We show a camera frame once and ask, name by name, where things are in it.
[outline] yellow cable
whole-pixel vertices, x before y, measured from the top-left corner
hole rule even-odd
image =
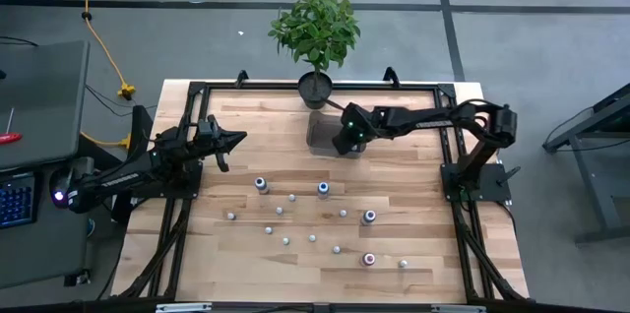
[[[86,2],[85,12],[89,13],[90,12],[90,0],[85,0],[85,2]],[[111,65],[113,66],[114,70],[116,70],[116,74],[118,75],[118,78],[120,78],[120,83],[122,83],[121,91],[126,90],[126,91],[129,91],[132,94],[135,91],[135,88],[133,86],[129,86],[127,84],[127,82],[125,82],[125,79],[122,77],[122,73],[120,73],[120,70],[118,69],[118,66],[116,65],[116,62],[114,62],[113,58],[111,58],[111,54],[109,54],[109,50],[105,46],[105,43],[100,39],[100,37],[96,33],[95,29],[92,28],[92,24],[90,24],[90,19],[88,19],[88,17],[85,17],[84,20],[86,21],[86,25],[88,26],[88,29],[92,32],[92,35],[94,35],[94,37],[96,38],[96,40],[98,41],[98,43],[102,47],[103,51],[105,51],[105,54],[107,55],[107,59],[109,59],[109,63],[111,63]]]
[[[88,140],[96,143],[97,145],[101,145],[101,146],[124,146],[122,142],[103,142],[103,141],[99,141],[97,139],[92,138],[90,135],[88,135],[85,132],[81,132],[81,135],[83,135],[83,137],[87,138]]]

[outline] concrete floor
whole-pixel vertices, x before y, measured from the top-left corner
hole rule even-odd
[[[294,0],[179,0],[290,2]],[[350,0],[353,3],[436,4],[440,0]],[[630,0],[451,0],[466,5],[628,6]],[[88,82],[113,95],[119,82],[80,19],[80,8],[0,6],[0,34],[46,44],[93,43]],[[297,78],[307,66],[276,55],[267,37],[272,10],[93,9],[93,24],[136,100],[158,101],[166,78]],[[378,80],[393,66],[404,80],[453,81],[439,12],[356,13],[363,32],[356,51],[334,79]],[[559,122],[630,81],[630,15],[496,15],[453,17],[467,81],[485,97],[519,113],[517,143],[502,152],[522,171],[511,180],[519,246],[532,298],[540,302],[630,311],[630,240],[578,248],[575,235],[596,230],[595,215],[571,154],[549,156],[540,144]],[[0,46],[0,53],[6,48]],[[86,97],[82,129],[119,140],[131,120],[119,119]],[[0,290],[0,306],[94,299],[116,259],[120,235],[106,221],[94,259],[93,283],[61,281]]]

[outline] wooden table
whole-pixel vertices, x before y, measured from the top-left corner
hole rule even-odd
[[[153,134],[178,123],[189,82],[164,82]],[[455,88],[458,102],[482,97],[477,83],[456,83]],[[433,95],[427,92],[334,91],[331,99],[341,105],[353,101],[366,109],[376,104],[434,107]],[[248,136],[226,157],[230,172],[221,173],[213,156],[204,162],[177,300],[466,301],[451,207],[441,191],[443,159],[436,130],[376,140],[360,159],[313,156],[305,142],[310,110],[296,91],[212,91],[210,101],[209,113],[222,128],[247,131]],[[323,112],[340,113],[328,105]],[[465,139],[470,150],[476,139],[470,134]],[[269,195],[255,189],[258,176],[270,183]],[[331,185],[325,201],[317,198],[321,181]],[[289,194],[297,200],[290,202]],[[281,216],[276,207],[283,207]],[[527,296],[509,217],[493,203],[478,207],[489,257]],[[124,290],[153,256],[163,208],[164,200],[154,199],[132,214],[112,293]],[[346,218],[339,216],[341,209],[347,210]],[[359,224],[364,210],[376,211],[373,225]],[[237,220],[228,220],[228,212]],[[266,226],[274,233],[266,234]],[[316,242],[309,242],[310,234],[317,236]],[[284,237],[290,238],[287,246]],[[336,245],[341,254],[332,253]],[[376,264],[369,269],[359,265],[366,252],[376,255]],[[409,263],[404,269],[398,268],[401,259]],[[481,292],[476,260],[472,267]],[[162,277],[164,287],[168,275]]]

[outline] keyboard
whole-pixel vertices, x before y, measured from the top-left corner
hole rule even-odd
[[[36,221],[37,174],[0,175],[0,229]]]

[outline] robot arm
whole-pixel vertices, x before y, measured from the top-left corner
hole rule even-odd
[[[481,99],[468,100],[455,107],[420,110],[376,106],[371,112],[350,103],[342,114],[342,124],[339,135],[333,138],[340,155],[357,145],[379,138],[392,140],[415,130],[440,127],[469,130],[479,142],[468,155],[460,156],[457,181],[469,190],[476,190],[482,166],[498,149],[515,142],[517,115],[508,105],[499,106]]]
[[[192,141],[187,140],[188,126],[197,127]],[[158,134],[150,151],[139,156],[134,156],[138,152],[134,151],[116,168],[72,180],[66,189],[55,189],[55,194],[67,194],[56,204],[80,214],[124,191],[133,191],[134,197],[139,198],[192,196],[195,190],[189,185],[201,176],[200,159],[215,155],[220,170],[229,171],[223,154],[228,154],[246,136],[246,132],[223,130],[213,115],[197,124],[184,120],[179,127]]]

